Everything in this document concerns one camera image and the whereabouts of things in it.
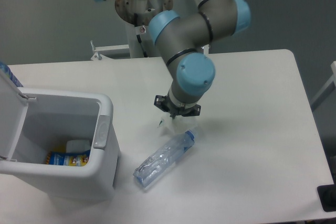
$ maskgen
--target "black object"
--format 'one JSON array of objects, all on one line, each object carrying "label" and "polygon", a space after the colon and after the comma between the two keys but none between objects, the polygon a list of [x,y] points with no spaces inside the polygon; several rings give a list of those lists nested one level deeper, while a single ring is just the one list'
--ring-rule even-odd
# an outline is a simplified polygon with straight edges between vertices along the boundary
[{"label": "black object", "polygon": [[336,211],[336,185],[319,186],[317,192],[320,196],[322,208],[325,212]]}]

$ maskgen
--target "trash bin lid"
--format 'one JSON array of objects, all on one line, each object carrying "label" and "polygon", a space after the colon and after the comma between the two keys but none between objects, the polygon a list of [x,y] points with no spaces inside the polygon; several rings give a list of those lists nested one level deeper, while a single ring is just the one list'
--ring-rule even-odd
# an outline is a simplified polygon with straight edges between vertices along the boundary
[{"label": "trash bin lid", "polygon": [[0,162],[11,159],[28,109],[28,101],[0,70]]}]

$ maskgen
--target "gray floor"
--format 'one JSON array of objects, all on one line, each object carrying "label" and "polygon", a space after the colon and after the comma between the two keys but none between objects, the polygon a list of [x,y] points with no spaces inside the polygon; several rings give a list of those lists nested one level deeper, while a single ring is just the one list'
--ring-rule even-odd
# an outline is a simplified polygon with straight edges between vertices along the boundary
[{"label": "gray floor", "polygon": [[[213,43],[212,52],[289,49],[311,99],[336,60],[336,1],[247,1],[250,29]],[[193,0],[174,0],[174,9],[187,16],[196,6]],[[90,40],[96,46],[127,43],[113,0],[0,0],[0,10],[0,60],[7,64],[88,60]],[[335,93],[314,116],[326,150],[336,155]]]}]

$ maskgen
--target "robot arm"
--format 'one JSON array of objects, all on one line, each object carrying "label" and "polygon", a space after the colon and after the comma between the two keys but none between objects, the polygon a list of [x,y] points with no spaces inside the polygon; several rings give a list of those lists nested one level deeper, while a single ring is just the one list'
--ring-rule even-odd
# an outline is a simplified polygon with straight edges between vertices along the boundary
[{"label": "robot arm", "polygon": [[195,1],[198,13],[187,18],[162,8],[146,16],[154,45],[173,78],[168,94],[157,95],[154,105],[173,118],[199,115],[197,102],[215,78],[214,64],[197,48],[246,29],[251,19],[244,0]]}]

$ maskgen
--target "white trash bin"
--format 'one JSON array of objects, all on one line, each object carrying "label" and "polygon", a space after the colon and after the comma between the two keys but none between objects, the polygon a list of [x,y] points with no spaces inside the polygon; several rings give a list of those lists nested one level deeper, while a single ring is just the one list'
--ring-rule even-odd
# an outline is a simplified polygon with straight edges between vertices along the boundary
[{"label": "white trash bin", "polygon": [[[112,117],[106,95],[17,88],[0,70],[0,173],[51,196],[112,198],[120,156]],[[85,166],[45,164],[53,148],[74,139],[92,142]]]}]

